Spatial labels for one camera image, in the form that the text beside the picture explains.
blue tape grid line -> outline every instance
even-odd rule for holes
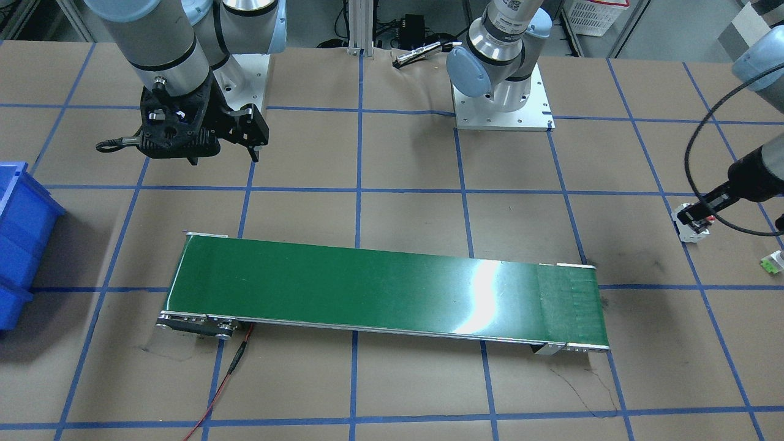
[[[689,79],[691,80],[691,84],[694,86],[695,90],[697,91],[697,94],[699,95],[699,99],[702,100],[702,105],[705,106],[706,110],[710,110],[711,106],[710,104],[708,104],[708,100],[705,99],[705,95],[702,94],[702,90],[699,88],[699,85],[697,84],[697,80],[694,78],[694,75],[691,73],[691,70],[688,68],[688,65],[686,63],[682,63],[682,64],[684,66],[684,69],[686,70],[686,75],[688,75]],[[727,137],[724,135],[724,131],[721,128],[721,124],[716,119],[716,115],[711,117],[711,121],[716,126],[716,129],[719,131],[719,135],[721,136],[721,140],[724,142],[724,145],[727,146],[727,150],[729,151],[730,156],[732,157],[732,161],[733,162],[737,161],[738,156],[736,156],[735,151],[732,150],[732,146],[729,140],[727,139]],[[757,203],[757,206],[760,207],[762,216],[765,218],[765,221],[767,221],[768,227],[771,229],[771,231],[778,231],[776,227],[773,225],[773,221],[771,220],[770,216],[768,216],[768,212],[765,210],[765,207],[763,207],[761,203]],[[779,248],[784,249],[784,241],[782,241],[781,236],[777,236],[776,240],[779,242]]]
[[[488,361],[487,344],[479,342],[479,349],[482,353],[482,370],[485,372],[485,389],[488,393],[488,410],[490,414],[490,428],[492,430],[493,441],[499,441],[498,435],[498,415],[495,414],[495,398],[492,393],[492,379],[490,378],[490,362]]]
[[[572,210],[572,202],[569,200],[569,193],[566,190],[566,182],[564,181],[564,174],[561,170],[561,163],[558,161],[558,152],[555,148],[553,141],[553,134],[547,131],[547,141],[550,143],[550,152],[553,155],[553,162],[555,163],[555,171],[558,175],[558,182],[561,184],[561,194],[564,196],[564,203],[566,204],[566,211],[569,215],[569,222],[572,224],[572,234],[575,236],[575,243],[577,244],[577,252],[580,256],[582,264],[588,264],[585,251],[583,250],[583,241],[580,239],[580,233],[577,229],[577,221],[575,220],[575,213]]]
[[[755,413],[784,413],[784,406],[755,406]],[[631,417],[664,416],[664,415],[702,415],[702,414],[744,414],[745,406],[719,407],[680,407],[668,409],[632,409],[628,410]],[[272,427],[272,426],[310,426],[310,425],[349,425],[352,421],[357,425],[384,423],[425,423],[450,421],[526,421],[526,420],[561,420],[576,418],[611,418],[616,417],[614,410],[583,411],[583,412],[534,412],[524,414],[466,414],[466,415],[423,415],[410,416],[368,416],[345,418],[278,418],[278,419],[247,419],[247,420],[211,420],[207,427]],[[100,429],[100,428],[189,428],[196,420],[188,421],[74,421],[65,424],[66,429]],[[59,423],[0,423],[1,431],[12,430],[56,430]]]
[[[0,108],[66,108],[66,109],[90,109],[90,110],[139,110],[139,106],[118,106],[106,104],[26,104],[26,103],[0,103]],[[275,111],[331,111],[343,113],[358,113],[358,108],[318,108],[318,107],[299,107],[299,106],[267,106],[267,110]],[[423,110],[394,110],[394,109],[362,109],[364,113],[378,113],[385,115],[442,115],[454,117],[455,112],[442,111],[435,109]],[[553,115],[555,119],[584,119],[589,121],[631,121],[630,118],[614,116],[592,116],[592,115]],[[667,118],[636,118],[637,122],[669,122],[675,124],[698,124],[697,119],[667,119]],[[734,121],[717,120],[719,124],[726,126],[784,126],[781,121]]]
[[[57,127],[60,126],[60,121],[63,120],[63,116],[65,115],[65,110],[68,108],[68,104],[71,103],[71,98],[74,97],[76,88],[79,86],[79,82],[82,80],[82,75],[85,73],[85,69],[87,68],[87,63],[90,62],[90,57],[93,56],[93,52],[95,51],[95,48],[96,48],[95,43],[90,45],[90,49],[87,51],[87,56],[85,56],[85,60],[82,62],[82,67],[79,69],[79,73],[76,74],[76,79],[74,80],[74,84],[71,86],[71,90],[68,91],[68,95],[65,98],[65,102],[63,103],[62,106],[60,106],[60,113],[57,114],[57,118],[54,120],[52,129],[49,131],[49,135],[46,137],[46,140],[44,141],[44,145],[41,147],[41,152],[38,153],[38,157],[35,159],[35,162],[30,167],[30,175],[35,174],[35,170],[37,170],[38,166],[41,164],[41,159],[46,153],[46,150],[49,148],[49,145],[52,143],[52,139],[54,138],[54,133],[57,131]]]
[[[49,190],[135,190],[135,185],[91,185],[91,184],[45,184]],[[340,187],[253,187],[253,186],[212,186],[212,185],[142,185],[142,190],[160,191],[282,191],[312,193],[467,193],[476,195],[562,195],[564,190],[540,189],[502,189],[502,188],[340,188]],[[660,196],[658,191],[605,191],[605,190],[567,190],[569,195],[590,196]],[[666,191],[667,196],[694,197],[686,191]]]
[[[460,178],[460,196],[463,200],[463,217],[466,225],[466,246],[468,247],[468,257],[474,258],[474,234],[471,232],[471,220],[468,210],[468,196],[466,193],[466,174],[463,168],[463,152],[460,150],[460,134],[457,129],[453,129],[455,138],[455,154],[457,156],[457,171]],[[482,370],[485,374],[485,391],[488,398],[488,416],[490,419],[490,429],[493,441],[499,441],[498,420],[495,415],[495,398],[492,391],[492,378],[490,376],[490,362],[488,360],[487,343],[479,341],[479,352],[482,355]]]
[[[253,186],[253,175],[256,171],[256,163],[251,162],[248,168],[248,180],[245,183],[245,199],[242,201],[242,212],[240,214],[240,224],[237,228],[237,237],[242,239],[245,234],[245,221],[248,218],[248,205],[250,205],[250,188]],[[223,361],[223,350],[226,347],[226,342],[218,340],[218,347],[215,354],[215,365],[212,368],[212,381],[209,385],[209,395],[207,397],[207,406],[212,401],[215,394],[218,392],[218,383],[220,382],[220,365]],[[209,439],[209,422],[212,420],[212,412],[210,410],[205,418],[206,425],[201,430],[201,441],[208,441]]]
[[[463,218],[466,222],[466,244],[468,245],[468,257],[474,258],[474,235],[471,233],[471,220],[468,217],[468,195],[466,192],[466,174],[463,170],[463,153],[460,151],[460,135],[457,129],[453,129],[455,137],[455,150],[457,153],[457,172],[460,176],[460,197],[463,199]]]
[[[358,102],[357,102],[357,202],[354,218],[354,248],[361,244],[362,227],[362,113],[365,99],[365,50],[360,49],[358,56]],[[357,379],[359,376],[359,332],[351,331],[351,372],[349,393],[348,441],[357,438]]]
[[[670,207],[670,203],[667,201],[667,197],[664,195],[664,188],[662,187],[661,180],[659,179],[659,175],[656,173],[656,168],[653,165],[651,156],[648,154],[648,148],[645,147],[645,142],[642,139],[640,130],[637,127],[637,123],[632,115],[632,111],[631,108],[629,107],[629,103],[626,101],[626,95],[623,93],[623,89],[618,80],[618,76],[615,74],[615,69],[612,67],[612,63],[610,62],[610,60],[607,60],[607,65],[610,69],[610,74],[612,75],[612,79],[615,82],[615,87],[618,89],[618,93],[621,96],[621,101],[623,102],[623,106],[626,109],[626,112],[629,114],[629,118],[632,120],[632,126],[634,127],[634,132],[637,135],[637,139],[640,141],[640,146],[642,147],[643,152],[645,153],[645,158],[648,160],[648,165],[650,166],[651,172],[653,173],[653,177],[656,180],[656,185],[657,187],[659,187],[659,191],[662,193],[662,201],[664,202],[664,206],[667,210],[667,213],[669,214],[672,212],[672,208]],[[743,383],[741,382],[740,375],[738,374],[738,370],[735,368],[735,363],[732,360],[732,356],[729,352],[727,343],[724,341],[724,335],[721,333],[719,323],[716,320],[716,316],[713,314],[713,309],[710,307],[710,302],[708,300],[705,287],[702,285],[702,281],[700,280],[699,274],[697,273],[697,268],[694,265],[694,261],[691,258],[691,254],[689,253],[686,244],[681,243],[681,246],[683,248],[684,254],[686,255],[686,259],[689,263],[689,268],[691,269],[691,273],[694,275],[694,279],[697,282],[697,288],[700,292],[700,295],[702,296],[702,301],[705,304],[706,311],[708,313],[708,316],[710,317],[710,322],[713,325],[713,329],[716,332],[716,336],[718,338],[721,349],[724,352],[724,357],[726,358],[727,364],[729,365],[730,370],[732,371],[732,376],[735,379],[735,383],[738,386],[738,390],[743,399],[743,403],[746,406],[746,410],[749,413],[749,417],[751,419],[752,425],[754,426],[754,430],[757,432],[757,438],[759,438],[760,441],[764,441],[764,436],[762,434],[762,430],[760,429],[760,425],[757,421],[757,417],[754,414],[753,408],[751,407],[749,396],[746,394],[746,390],[743,387]]]
[[[125,233],[128,231],[128,225],[131,221],[131,216],[133,215],[133,208],[136,206],[136,200],[139,198],[139,193],[141,192],[140,187],[142,181],[144,180],[144,175],[147,172],[147,166],[149,164],[150,164],[150,159],[145,158],[144,165],[142,166],[142,170],[139,173],[139,180],[136,182],[136,186],[138,188],[133,192],[133,196],[131,197],[131,202],[128,206],[128,212],[125,214],[125,219],[122,222],[120,235],[117,237],[117,244],[114,245],[114,252],[111,255],[109,268],[107,269],[106,276],[103,278],[103,286],[101,287],[100,294],[98,296],[98,300],[95,305],[95,309],[93,310],[93,317],[90,319],[90,325],[87,330],[87,335],[85,337],[85,343],[82,346],[82,352],[79,355],[79,361],[76,365],[74,378],[71,381],[71,387],[68,390],[68,395],[65,400],[65,405],[63,406],[63,412],[60,415],[60,422],[57,424],[57,430],[54,435],[54,441],[60,440],[60,437],[63,435],[63,430],[66,427],[68,414],[71,412],[71,405],[73,404],[74,397],[76,395],[76,388],[78,387],[79,379],[82,376],[82,371],[85,367],[85,361],[87,360],[87,352],[89,350],[90,343],[92,343],[93,341],[93,334],[95,333],[96,324],[98,323],[98,316],[100,314],[101,308],[103,307],[103,302],[106,299],[106,294],[109,288],[109,281],[111,280],[111,276],[114,273],[114,266],[117,264],[117,259],[120,255],[120,248],[122,247],[122,242],[125,239]]]

metal rod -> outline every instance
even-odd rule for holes
[[[648,6],[651,4],[651,0],[640,0],[636,6],[634,6],[634,10],[632,11],[632,16],[626,21],[626,24],[623,26],[621,33],[618,35],[618,38],[615,40],[615,44],[612,45],[610,48],[610,53],[608,54],[608,58],[618,58],[623,47],[626,46],[626,43],[629,41],[629,37],[632,36],[634,29],[637,27],[637,24],[640,23],[640,19],[642,18],[645,11],[648,10]]]
[[[94,43],[96,40],[90,33],[87,24],[82,19],[82,13],[79,11],[76,4],[74,4],[72,0],[57,0],[57,4],[60,5],[60,9],[63,10],[63,14],[68,21],[71,22],[71,26],[74,27],[76,33],[79,34],[79,37],[85,42]]]
[[[373,21],[373,0],[349,0],[349,54],[373,56]]]
[[[577,39],[577,34],[575,34],[575,32],[572,30],[572,25],[569,23],[569,18],[566,17],[566,11],[561,9],[558,14],[561,17],[561,23],[564,26],[566,39],[569,41],[569,45],[572,47],[572,51],[575,53],[575,56],[585,56],[583,47],[580,45],[580,41]]]
[[[471,0],[463,0],[463,13],[466,15],[466,26],[470,26],[474,21],[474,14],[471,12]]]

conveyor belt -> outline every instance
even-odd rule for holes
[[[593,267],[188,235],[158,325],[237,321],[609,349]]]

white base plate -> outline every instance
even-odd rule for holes
[[[520,110],[511,112],[494,110],[487,98],[467,97],[454,86],[452,96],[455,100],[455,120],[458,129],[535,132],[555,128],[538,64],[534,66],[534,71],[531,73],[531,93],[528,95],[528,102]]]
[[[254,103],[259,111],[264,111],[264,98],[267,92],[267,78],[270,72],[270,56],[257,53],[235,55],[235,59],[245,73],[245,87],[223,91],[226,102],[234,110]]]

black cable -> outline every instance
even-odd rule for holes
[[[471,1],[463,0],[463,13],[466,15],[466,26],[470,26],[474,21],[474,14],[471,12]]]
[[[345,14],[346,7],[347,7],[347,0],[343,0],[343,8],[340,9],[340,12],[338,12],[338,16],[335,17],[335,24],[332,25],[332,29],[335,31],[335,35],[337,35],[338,37],[341,37],[341,38],[345,38],[347,40],[348,39],[348,19],[346,18],[346,14]],[[338,33],[338,20],[340,20],[340,16],[341,15],[343,15],[343,19],[346,20],[346,34],[347,34],[346,37],[343,37],[341,34]]]
[[[348,25],[348,0],[343,0],[343,24],[346,25],[346,40],[351,37],[351,30]]]
[[[646,3],[645,7],[643,7],[643,9],[640,11],[640,15],[637,16],[637,19],[632,24],[632,28],[629,29],[629,33],[626,34],[626,38],[623,39],[623,43],[621,43],[621,46],[618,48],[618,52],[616,52],[615,55],[612,56],[613,58],[618,58],[618,56],[621,54],[621,51],[623,50],[624,46],[626,46],[627,42],[629,42],[629,37],[631,37],[632,34],[634,33],[634,30],[637,28],[637,25],[640,23],[640,19],[645,14],[645,11],[648,10],[648,7],[650,5],[651,2]]]
[[[460,38],[460,35],[463,35],[463,34],[465,34],[465,33],[466,33],[466,31],[468,31],[468,28],[469,28],[469,27],[471,27],[471,25],[470,25],[470,24],[469,24],[468,26],[466,26],[466,28],[465,28],[465,29],[463,29],[462,31],[460,31],[460,32],[459,32],[457,35],[455,35],[455,40],[456,40],[456,39],[458,39],[458,38]]]
[[[759,81],[761,78],[763,78],[763,77],[765,77],[765,76],[767,76],[769,74],[772,74],[773,72],[779,71],[781,69],[784,69],[784,63],[781,63],[778,66],[774,66],[774,67],[771,67],[770,69],[767,69],[766,71],[762,72],[761,74],[758,74],[754,78],[752,78],[752,79],[744,82],[740,86],[734,88],[727,95],[724,95],[724,97],[721,98],[719,100],[719,102],[717,102],[708,111],[708,113],[705,115],[705,118],[703,118],[702,121],[699,122],[699,124],[697,125],[697,129],[695,129],[694,133],[691,135],[691,139],[688,141],[688,144],[686,145],[686,153],[684,155],[684,166],[686,168],[686,179],[688,180],[688,184],[691,187],[691,190],[694,192],[694,195],[697,196],[697,199],[700,201],[700,203],[702,203],[705,206],[705,208],[708,210],[708,213],[710,213],[712,216],[716,217],[716,219],[719,220],[722,224],[727,225],[728,227],[732,228],[733,230],[740,231],[741,233],[746,233],[746,234],[749,234],[749,235],[775,237],[775,236],[784,235],[784,231],[767,232],[767,231],[749,230],[748,228],[739,227],[738,225],[733,224],[729,220],[726,220],[723,217],[719,216],[719,214],[716,213],[716,210],[714,210],[713,207],[710,206],[710,204],[705,199],[705,197],[702,196],[702,193],[700,193],[699,190],[697,190],[697,186],[694,183],[694,178],[691,177],[691,166],[689,164],[689,157],[691,156],[691,149],[694,147],[694,141],[697,139],[697,136],[699,135],[699,132],[702,130],[702,128],[705,126],[705,124],[708,122],[708,120],[711,119],[711,117],[713,117],[713,114],[725,102],[727,102],[727,100],[729,100],[730,98],[734,97],[735,94],[737,94],[741,90],[745,89],[749,85]]]
[[[382,27],[381,29],[379,29],[378,31],[376,31],[373,34],[373,38],[374,39],[378,38],[379,35],[382,35],[382,34],[384,34],[386,32],[389,32],[389,31],[393,31],[393,30],[397,29],[397,26],[398,26],[397,23],[395,23],[395,24],[392,24],[392,25],[387,26],[387,27]]]
[[[21,0],[16,0],[15,2],[12,2],[0,8],[0,14],[2,14],[2,19],[0,19],[0,31],[2,31],[5,28],[5,26],[8,24],[8,22],[11,19],[11,16],[16,11],[16,7],[19,6],[21,2],[22,2]]]
[[[125,147],[126,146],[122,143],[122,138],[117,138],[115,140],[105,140],[96,144],[96,150],[100,151],[101,153],[113,153],[115,151],[120,151]]]

